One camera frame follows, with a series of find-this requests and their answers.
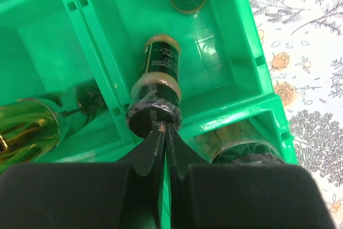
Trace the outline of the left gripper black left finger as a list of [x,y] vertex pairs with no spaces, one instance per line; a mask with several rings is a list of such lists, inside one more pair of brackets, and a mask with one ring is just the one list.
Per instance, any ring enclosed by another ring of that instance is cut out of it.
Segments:
[[17,164],[1,175],[1,228],[160,228],[166,124],[116,162]]

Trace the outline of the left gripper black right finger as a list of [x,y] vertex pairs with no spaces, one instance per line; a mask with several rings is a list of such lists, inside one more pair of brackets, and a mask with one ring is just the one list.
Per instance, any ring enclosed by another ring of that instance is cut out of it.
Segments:
[[166,125],[171,228],[334,228],[311,175],[286,163],[211,164]]

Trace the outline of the small black-cap spice jar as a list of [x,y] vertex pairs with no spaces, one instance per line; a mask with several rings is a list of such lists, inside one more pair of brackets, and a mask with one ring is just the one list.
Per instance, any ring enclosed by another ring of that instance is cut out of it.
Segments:
[[232,124],[194,138],[196,151],[214,165],[283,164],[278,150],[255,129]]

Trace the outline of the dark round-cap bottle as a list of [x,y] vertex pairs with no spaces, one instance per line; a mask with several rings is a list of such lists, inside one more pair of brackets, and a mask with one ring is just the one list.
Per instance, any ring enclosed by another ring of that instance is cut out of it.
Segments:
[[180,55],[179,43],[167,34],[157,34],[145,43],[143,66],[126,112],[126,124],[136,136],[147,137],[161,121],[180,128]]

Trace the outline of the gold-cap pepper grinder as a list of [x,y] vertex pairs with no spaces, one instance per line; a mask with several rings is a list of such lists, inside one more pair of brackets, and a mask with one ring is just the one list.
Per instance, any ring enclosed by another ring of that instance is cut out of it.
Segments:
[[50,152],[107,109],[94,82],[1,106],[1,172]]

